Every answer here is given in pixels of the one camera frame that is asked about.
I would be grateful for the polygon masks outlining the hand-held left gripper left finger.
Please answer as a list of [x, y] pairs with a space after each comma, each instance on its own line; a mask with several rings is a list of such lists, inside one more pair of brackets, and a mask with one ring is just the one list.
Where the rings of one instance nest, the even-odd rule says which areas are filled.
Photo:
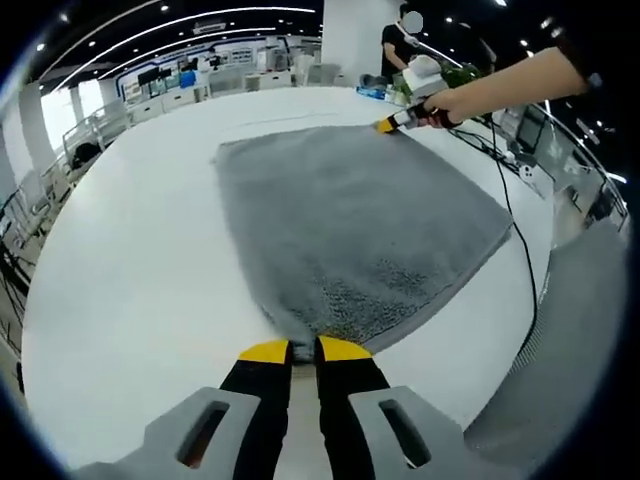
[[293, 346], [240, 354], [221, 385], [194, 392], [145, 430], [144, 479], [271, 479], [288, 426]]

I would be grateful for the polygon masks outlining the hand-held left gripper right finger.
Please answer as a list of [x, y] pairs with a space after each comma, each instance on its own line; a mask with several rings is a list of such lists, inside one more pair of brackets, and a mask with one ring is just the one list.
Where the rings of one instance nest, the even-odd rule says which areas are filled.
[[408, 387], [392, 387], [363, 347], [315, 342], [320, 429], [335, 479], [467, 479], [457, 424]]

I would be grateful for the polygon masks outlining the person's right hand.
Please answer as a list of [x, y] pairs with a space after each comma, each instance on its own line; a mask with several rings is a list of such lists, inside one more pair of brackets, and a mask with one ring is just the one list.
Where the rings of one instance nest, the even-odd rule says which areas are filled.
[[463, 88], [447, 89], [426, 98], [422, 108], [424, 118], [419, 126], [450, 129], [473, 117], [485, 114], [474, 95], [469, 96]]

